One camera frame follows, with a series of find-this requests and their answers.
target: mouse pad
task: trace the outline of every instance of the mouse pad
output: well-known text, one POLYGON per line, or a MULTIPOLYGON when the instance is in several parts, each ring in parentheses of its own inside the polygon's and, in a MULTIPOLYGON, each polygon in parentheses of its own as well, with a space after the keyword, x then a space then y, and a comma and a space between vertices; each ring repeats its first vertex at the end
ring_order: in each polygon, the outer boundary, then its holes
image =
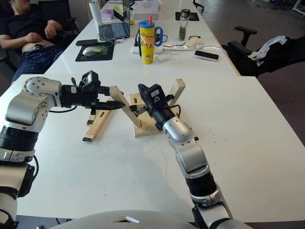
MULTIPOLYGON (((176 21, 180 21, 180 14, 181 12, 176 12, 176 21)), ((197 13, 191 13, 190 14, 190 21, 199 21, 199 17, 197 13)))
POLYGON ((112 60, 113 56, 113 49, 114 43, 113 42, 101 42, 95 45, 84 45, 82 46, 80 52, 78 53, 75 61, 82 62, 82 61, 110 61, 112 60), (87 47, 95 47, 101 50, 100 53, 93 55, 93 56, 84 56, 82 52, 87 47))

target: plaid pants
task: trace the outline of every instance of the plaid pants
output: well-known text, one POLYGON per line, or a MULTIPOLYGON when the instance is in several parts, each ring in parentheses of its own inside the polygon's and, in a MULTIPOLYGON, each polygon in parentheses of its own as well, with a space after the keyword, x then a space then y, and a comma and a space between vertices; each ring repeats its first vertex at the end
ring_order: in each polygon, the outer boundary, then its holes
POLYGON ((62 54, 63 49, 59 45, 52 45, 23 52, 21 63, 15 72, 12 82, 22 74, 44 74, 48 68, 62 54))

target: glass jar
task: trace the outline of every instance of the glass jar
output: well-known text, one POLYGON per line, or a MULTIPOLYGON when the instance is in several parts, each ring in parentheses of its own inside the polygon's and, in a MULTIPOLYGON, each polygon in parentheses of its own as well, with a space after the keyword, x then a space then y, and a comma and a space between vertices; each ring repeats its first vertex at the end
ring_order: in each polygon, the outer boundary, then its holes
POLYGON ((181 10, 180 14, 180 30, 179 30, 179 40, 184 41, 186 35, 187 25, 190 20, 191 11, 188 9, 181 10))

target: tissue box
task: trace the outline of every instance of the tissue box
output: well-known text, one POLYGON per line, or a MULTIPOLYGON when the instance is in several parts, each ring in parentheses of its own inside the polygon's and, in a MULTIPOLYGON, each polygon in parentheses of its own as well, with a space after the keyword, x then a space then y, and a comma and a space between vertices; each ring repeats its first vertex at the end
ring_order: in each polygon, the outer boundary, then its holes
POLYGON ((133 15, 135 20, 148 20, 149 15, 152 15, 152 19, 159 19, 159 1, 136 1, 133 6, 133 15))
POLYGON ((111 21, 114 18, 113 10, 102 10, 102 19, 111 21))

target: yellow cup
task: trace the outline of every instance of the yellow cup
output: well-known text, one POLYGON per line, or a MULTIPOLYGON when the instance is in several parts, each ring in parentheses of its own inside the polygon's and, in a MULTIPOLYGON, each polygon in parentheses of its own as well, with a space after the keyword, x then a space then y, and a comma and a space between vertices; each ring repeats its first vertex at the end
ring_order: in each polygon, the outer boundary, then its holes
POLYGON ((149 21, 141 21, 139 23, 140 27, 140 46, 142 53, 142 61, 145 64, 151 64, 153 62, 153 51, 154 46, 161 46, 163 39, 163 29, 159 26, 155 27, 154 22, 152 25, 149 24, 149 21), (160 30, 160 41, 156 42, 156 33, 157 30, 160 30))

